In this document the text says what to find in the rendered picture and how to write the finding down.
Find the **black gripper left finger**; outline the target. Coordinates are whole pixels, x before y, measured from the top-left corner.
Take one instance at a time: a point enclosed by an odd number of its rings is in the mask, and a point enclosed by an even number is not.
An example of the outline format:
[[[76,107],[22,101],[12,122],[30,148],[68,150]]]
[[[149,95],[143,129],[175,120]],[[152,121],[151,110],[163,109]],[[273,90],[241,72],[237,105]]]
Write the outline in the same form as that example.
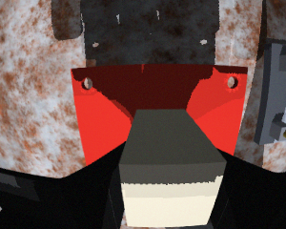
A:
[[[124,142],[63,178],[0,168],[0,207],[67,229],[120,229],[124,217],[119,160]]]

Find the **red board with grey handle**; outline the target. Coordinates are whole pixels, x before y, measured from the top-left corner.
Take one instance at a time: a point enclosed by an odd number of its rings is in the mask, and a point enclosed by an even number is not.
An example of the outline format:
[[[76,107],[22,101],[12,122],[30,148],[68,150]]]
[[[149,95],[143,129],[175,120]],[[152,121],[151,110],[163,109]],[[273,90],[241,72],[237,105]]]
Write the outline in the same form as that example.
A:
[[[127,140],[119,175],[128,226],[208,224],[227,164],[218,148],[234,155],[247,69],[203,64],[71,69],[87,165]],[[228,88],[231,76],[235,84]]]

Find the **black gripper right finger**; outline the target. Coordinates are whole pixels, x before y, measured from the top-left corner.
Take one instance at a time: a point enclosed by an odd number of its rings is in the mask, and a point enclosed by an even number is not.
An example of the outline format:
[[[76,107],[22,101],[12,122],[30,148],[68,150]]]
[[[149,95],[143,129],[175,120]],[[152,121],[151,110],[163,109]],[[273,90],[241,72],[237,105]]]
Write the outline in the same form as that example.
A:
[[[276,229],[286,214],[286,172],[270,172],[230,153],[213,210],[213,229]]]

